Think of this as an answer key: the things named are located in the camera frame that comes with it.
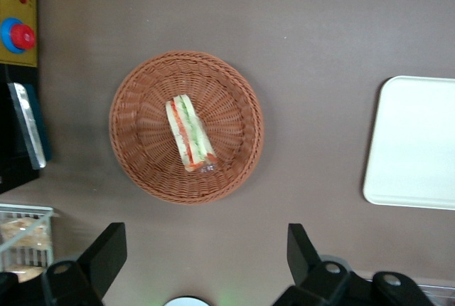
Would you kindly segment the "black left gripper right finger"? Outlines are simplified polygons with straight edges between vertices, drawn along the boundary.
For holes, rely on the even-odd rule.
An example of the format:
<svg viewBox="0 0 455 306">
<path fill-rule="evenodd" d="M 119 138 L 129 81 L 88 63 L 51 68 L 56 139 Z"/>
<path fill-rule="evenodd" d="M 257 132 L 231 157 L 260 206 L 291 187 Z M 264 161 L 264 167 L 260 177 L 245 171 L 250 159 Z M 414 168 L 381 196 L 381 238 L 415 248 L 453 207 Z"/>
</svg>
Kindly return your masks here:
<svg viewBox="0 0 455 306">
<path fill-rule="evenodd" d="M 294 284 L 275 305 L 432 305 L 413 279 L 380 271 L 366 280 L 343 264 L 323 260 L 300 223 L 287 230 L 287 262 Z"/>
</svg>

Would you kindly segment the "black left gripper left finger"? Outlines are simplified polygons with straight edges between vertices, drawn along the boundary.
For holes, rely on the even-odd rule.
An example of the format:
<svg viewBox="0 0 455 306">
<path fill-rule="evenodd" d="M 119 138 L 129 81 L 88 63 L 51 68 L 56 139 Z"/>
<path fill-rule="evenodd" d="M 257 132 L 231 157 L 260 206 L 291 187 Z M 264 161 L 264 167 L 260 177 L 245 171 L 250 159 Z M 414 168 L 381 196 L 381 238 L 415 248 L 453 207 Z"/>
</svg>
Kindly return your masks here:
<svg viewBox="0 0 455 306">
<path fill-rule="evenodd" d="M 102 305 L 127 260 L 126 227 L 111 223 L 77 260 L 62 260 L 20 283 L 1 273 L 2 305 Z"/>
</svg>

